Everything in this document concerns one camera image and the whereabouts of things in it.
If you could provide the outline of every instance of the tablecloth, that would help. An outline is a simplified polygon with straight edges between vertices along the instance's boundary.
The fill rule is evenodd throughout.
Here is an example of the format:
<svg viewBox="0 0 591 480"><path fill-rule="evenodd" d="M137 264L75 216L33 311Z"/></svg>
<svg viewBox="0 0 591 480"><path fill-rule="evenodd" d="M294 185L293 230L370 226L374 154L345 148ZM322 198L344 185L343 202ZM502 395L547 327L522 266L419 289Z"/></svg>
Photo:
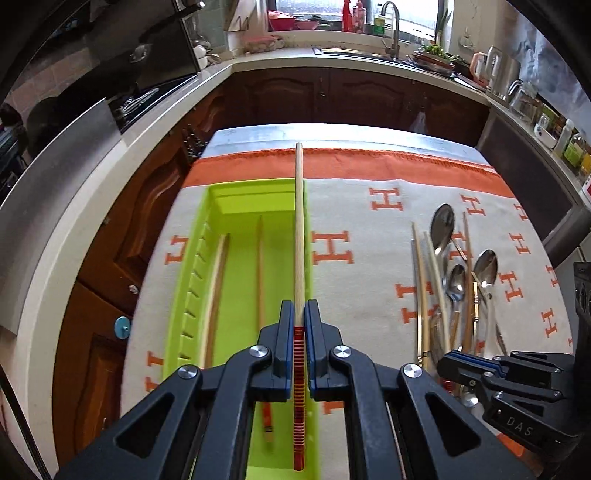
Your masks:
<svg viewBox="0 0 591 480"><path fill-rule="evenodd" d="M293 150L223 155L193 166L140 292L125 360L122 413L162 380L176 279L207 185L292 177L293 172ZM348 345L395 368L414 360L411 222L427 231L435 210L449 203L460 245L462 212L467 212L473 257L488 248L498 255L493 295L506 347L572 353L560 286L542 243L492 167L389 151L304 148L304 177L314 297L323 321L337 326ZM448 271L461 261L455 251L449 260ZM430 308L436 303L430 295ZM484 328L479 336L485 337ZM497 353L487 347L479 342L486 353ZM319 414L322 478L342 479L348 475L342 407L324 403Z"/></svg>

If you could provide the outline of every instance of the green vegetables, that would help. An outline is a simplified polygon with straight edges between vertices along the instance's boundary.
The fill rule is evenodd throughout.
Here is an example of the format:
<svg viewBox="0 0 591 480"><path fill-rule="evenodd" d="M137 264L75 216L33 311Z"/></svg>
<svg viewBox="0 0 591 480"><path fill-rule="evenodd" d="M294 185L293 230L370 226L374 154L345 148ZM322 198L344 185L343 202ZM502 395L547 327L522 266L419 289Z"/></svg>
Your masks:
<svg viewBox="0 0 591 480"><path fill-rule="evenodd" d="M423 51L430 53L431 55L437 55L443 59L445 58L445 51L437 44L423 45Z"/></svg>
<svg viewBox="0 0 591 480"><path fill-rule="evenodd" d="M431 54L431 55L435 55L437 57L440 57L441 59L447 60L447 61L456 61L456 60L460 60L460 56L458 55L452 55L451 53L447 53L445 52L439 45L435 44L435 45L423 45L422 46L423 52Z"/></svg>

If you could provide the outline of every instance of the cabinet handle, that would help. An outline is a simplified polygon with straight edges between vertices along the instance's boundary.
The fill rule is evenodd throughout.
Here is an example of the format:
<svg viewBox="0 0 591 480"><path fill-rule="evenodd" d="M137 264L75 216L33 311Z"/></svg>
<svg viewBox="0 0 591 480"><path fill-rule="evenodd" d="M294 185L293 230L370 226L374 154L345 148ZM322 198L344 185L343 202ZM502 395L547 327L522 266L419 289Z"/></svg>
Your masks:
<svg viewBox="0 0 591 480"><path fill-rule="evenodd" d="M131 332L131 322L127 317L119 317L115 320L113 330L119 340L126 340Z"/></svg>

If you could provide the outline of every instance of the bowl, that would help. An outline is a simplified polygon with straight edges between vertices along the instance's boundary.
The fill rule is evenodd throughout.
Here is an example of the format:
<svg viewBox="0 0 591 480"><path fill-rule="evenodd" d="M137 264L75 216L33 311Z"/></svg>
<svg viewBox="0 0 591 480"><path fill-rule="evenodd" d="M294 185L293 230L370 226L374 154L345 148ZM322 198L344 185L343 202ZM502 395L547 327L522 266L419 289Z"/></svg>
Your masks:
<svg viewBox="0 0 591 480"><path fill-rule="evenodd" d="M316 30L320 25L318 20L296 20L295 27L298 30Z"/></svg>
<svg viewBox="0 0 591 480"><path fill-rule="evenodd" d="M426 53L424 51L415 51L413 52L413 58L415 60L422 60L433 63L438 67L453 70L455 65L450 62L449 60L443 59L441 57L437 57L436 55L431 55L430 53Z"/></svg>
<svg viewBox="0 0 591 480"><path fill-rule="evenodd" d="M269 10L267 12L269 26L275 32L293 30L296 26L296 18L281 12Z"/></svg>

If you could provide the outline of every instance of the lime green plastic tray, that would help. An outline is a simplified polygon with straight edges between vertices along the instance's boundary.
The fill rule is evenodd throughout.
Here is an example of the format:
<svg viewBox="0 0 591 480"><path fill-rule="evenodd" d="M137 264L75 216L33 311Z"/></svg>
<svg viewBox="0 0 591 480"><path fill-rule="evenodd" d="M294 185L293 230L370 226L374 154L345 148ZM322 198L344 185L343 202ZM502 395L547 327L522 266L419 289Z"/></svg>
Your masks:
<svg viewBox="0 0 591 480"><path fill-rule="evenodd" d="M279 319L281 301L294 295L294 179L253 180L214 184L199 214L181 266L168 326L164 377L187 363L197 363L217 243L229 233L229 248L220 292L213 364L225 363L234 353L258 339L256 315L256 229L263 223L265 318ZM306 238L309 229L306 224ZM306 299L311 297L310 243L306 241ZM247 478L271 480L319 478L316 403L306 399L306 467L293 470L293 404L271 405L273 442L266 442L260 407L252 425Z"/></svg>

